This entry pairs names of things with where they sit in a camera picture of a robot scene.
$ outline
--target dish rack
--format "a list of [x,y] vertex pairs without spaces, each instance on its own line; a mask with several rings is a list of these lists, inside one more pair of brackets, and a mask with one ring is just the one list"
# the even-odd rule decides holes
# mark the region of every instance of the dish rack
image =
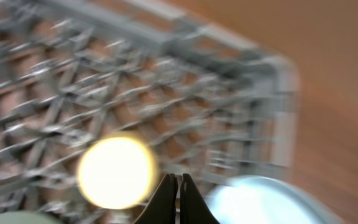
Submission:
[[76,189],[76,159],[112,131],[141,133],[203,195],[283,179],[296,89],[284,57],[164,2],[0,0],[0,213],[132,220],[147,202],[107,211]]

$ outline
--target gray dish rack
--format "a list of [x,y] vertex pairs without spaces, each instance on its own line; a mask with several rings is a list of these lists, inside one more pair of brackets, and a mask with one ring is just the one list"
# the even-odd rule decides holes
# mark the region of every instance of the gray dish rack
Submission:
[[136,213],[94,208],[76,189],[76,159],[111,131],[141,133],[163,173],[191,174],[204,195],[238,175],[284,179],[294,66],[163,2],[115,3],[0,0],[0,99],[14,96],[0,102],[0,213],[66,223]]

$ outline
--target round yellow object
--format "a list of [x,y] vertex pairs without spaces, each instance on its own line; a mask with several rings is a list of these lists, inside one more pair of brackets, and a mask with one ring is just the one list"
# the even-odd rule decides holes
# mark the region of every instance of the round yellow object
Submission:
[[142,141],[128,136],[107,138],[85,152],[76,177],[88,201],[124,209],[143,201],[154,189],[157,162]]

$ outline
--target brown background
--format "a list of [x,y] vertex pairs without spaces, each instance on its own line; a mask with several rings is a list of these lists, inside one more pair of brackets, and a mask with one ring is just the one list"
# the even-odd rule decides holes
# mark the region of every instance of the brown background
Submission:
[[358,223],[358,1],[172,0],[298,66],[291,181]]

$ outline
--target green object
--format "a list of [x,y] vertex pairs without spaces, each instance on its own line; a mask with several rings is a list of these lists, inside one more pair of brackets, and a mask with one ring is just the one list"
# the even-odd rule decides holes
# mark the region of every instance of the green object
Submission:
[[54,217],[37,212],[6,212],[0,214],[0,224],[63,224]]

